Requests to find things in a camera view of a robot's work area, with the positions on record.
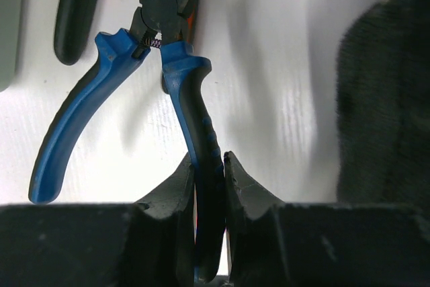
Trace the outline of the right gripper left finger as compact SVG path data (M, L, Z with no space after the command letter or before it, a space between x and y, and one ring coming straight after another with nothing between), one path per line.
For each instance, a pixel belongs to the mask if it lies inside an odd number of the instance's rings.
M192 286L194 169L131 204L1 207L2 286Z

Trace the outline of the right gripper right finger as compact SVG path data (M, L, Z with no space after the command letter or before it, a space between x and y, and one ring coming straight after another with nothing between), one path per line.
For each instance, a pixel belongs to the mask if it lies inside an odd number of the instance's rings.
M224 156L234 286L428 286L429 221L400 204L286 203Z

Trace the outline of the blue handled pliers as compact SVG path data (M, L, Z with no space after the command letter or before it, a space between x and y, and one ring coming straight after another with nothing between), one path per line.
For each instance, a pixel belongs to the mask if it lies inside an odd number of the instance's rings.
M217 274L225 229L224 165L212 120L201 94L211 71L189 43L189 19L199 0L139 0L129 29L95 38L98 57L63 101L34 163L28 198L47 204L60 194L77 139L103 102L143 63L151 48L161 53L170 95L194 170L197 223L194 279Z

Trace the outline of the green plastic tool box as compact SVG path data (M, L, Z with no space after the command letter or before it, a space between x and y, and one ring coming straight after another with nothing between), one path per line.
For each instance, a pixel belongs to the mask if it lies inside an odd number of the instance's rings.
M22 0L1 0L0 4L0 73L1 91L15 76Z

